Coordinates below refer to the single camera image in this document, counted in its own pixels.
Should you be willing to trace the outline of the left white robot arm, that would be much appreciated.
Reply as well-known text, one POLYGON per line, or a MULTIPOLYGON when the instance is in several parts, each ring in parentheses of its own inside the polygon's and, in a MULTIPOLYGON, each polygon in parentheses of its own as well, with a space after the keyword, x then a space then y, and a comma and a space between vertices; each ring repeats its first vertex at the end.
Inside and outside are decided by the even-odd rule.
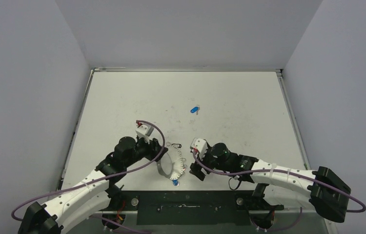
POLYGON ((121 190, 115 184, 129 173, 128 167, 144 158, 157 162, 167 152, 166 145, 155 138, 121 138, 114 151, 77 185, 52 192, 54 198, 43 204, 37 198, 29 200, 18 232, 65 234, 97 211, 119 208, 121 190))

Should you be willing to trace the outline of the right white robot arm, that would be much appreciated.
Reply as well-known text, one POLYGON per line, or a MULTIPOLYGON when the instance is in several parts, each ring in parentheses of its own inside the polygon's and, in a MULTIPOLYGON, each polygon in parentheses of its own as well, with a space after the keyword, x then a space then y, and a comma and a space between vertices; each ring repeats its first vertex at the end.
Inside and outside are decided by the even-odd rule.
POLYGON ((302 207, 315 210, 329 221, 343 223, 345 220, 351 189, 327 167, 291 169, 233 153, 224 143, 210 146, 203 139, 195 139, 190 151, 195 161, 189 172, 199 180, 214 173, 254 183, 252 203, 258 209, 268 205, 302 207))

